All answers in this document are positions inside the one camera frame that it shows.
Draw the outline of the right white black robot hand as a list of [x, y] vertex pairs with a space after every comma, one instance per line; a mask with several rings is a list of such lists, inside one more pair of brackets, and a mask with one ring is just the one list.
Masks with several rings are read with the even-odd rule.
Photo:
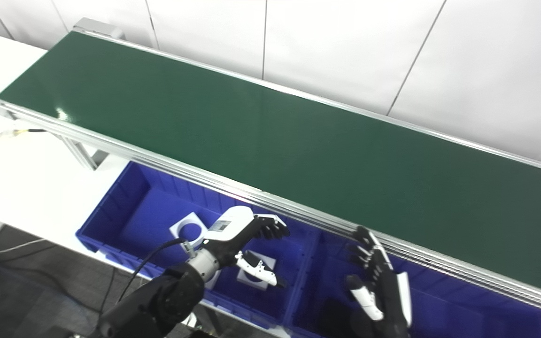
[[350, 295], [379, 338], [409, 338], [412, 302], [408, 274], [395, 272], [384, 246], [369, 229], [359, 225], [352, 236], [358, 244], [348, 246], [350, 261], [363, 268], [365, 279], [356, 274], [345, 277]]

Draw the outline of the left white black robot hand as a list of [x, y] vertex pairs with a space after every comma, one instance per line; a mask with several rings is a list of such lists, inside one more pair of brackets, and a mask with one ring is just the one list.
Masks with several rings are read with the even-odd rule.
[[281, 239], [289, 236], [287, 224], [275, 214], [255, 214], [250, 207], [226, 210], [205, 233], [198, 252], [212, 257], [215, 271], [237, 266], [269, 285], [285, 287], [286, 282], [265, 265], [262, 259], [245, 250], [253, 238]]

